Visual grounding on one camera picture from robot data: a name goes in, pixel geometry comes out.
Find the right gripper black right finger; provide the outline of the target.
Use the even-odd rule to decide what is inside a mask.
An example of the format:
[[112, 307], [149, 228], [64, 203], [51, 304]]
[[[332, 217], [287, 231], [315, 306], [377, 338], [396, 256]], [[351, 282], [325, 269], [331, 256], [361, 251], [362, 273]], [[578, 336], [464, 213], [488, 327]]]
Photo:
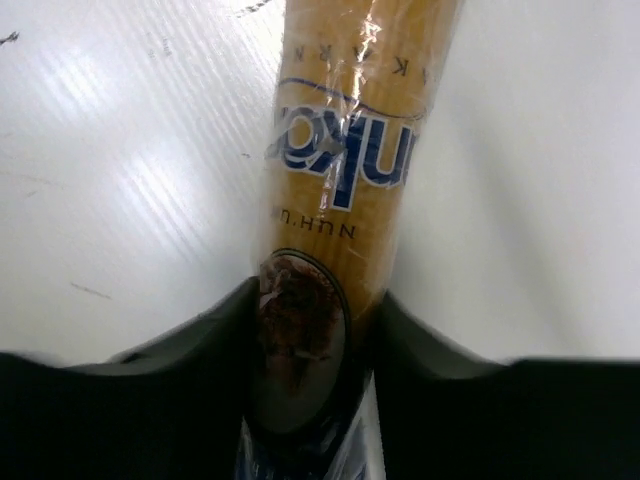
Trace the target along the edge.
[[375, 383], [390, 479], [635, 479], [639, 365], [485, 360], [391, 296], [376, 319]]

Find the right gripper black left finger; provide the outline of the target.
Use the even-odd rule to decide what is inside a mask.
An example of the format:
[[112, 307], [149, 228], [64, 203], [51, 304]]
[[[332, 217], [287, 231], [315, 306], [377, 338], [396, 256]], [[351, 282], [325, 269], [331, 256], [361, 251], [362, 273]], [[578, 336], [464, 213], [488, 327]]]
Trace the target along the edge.
[[258, 285], [99, 364], [1, 356], [5, 479], [230, 479]]

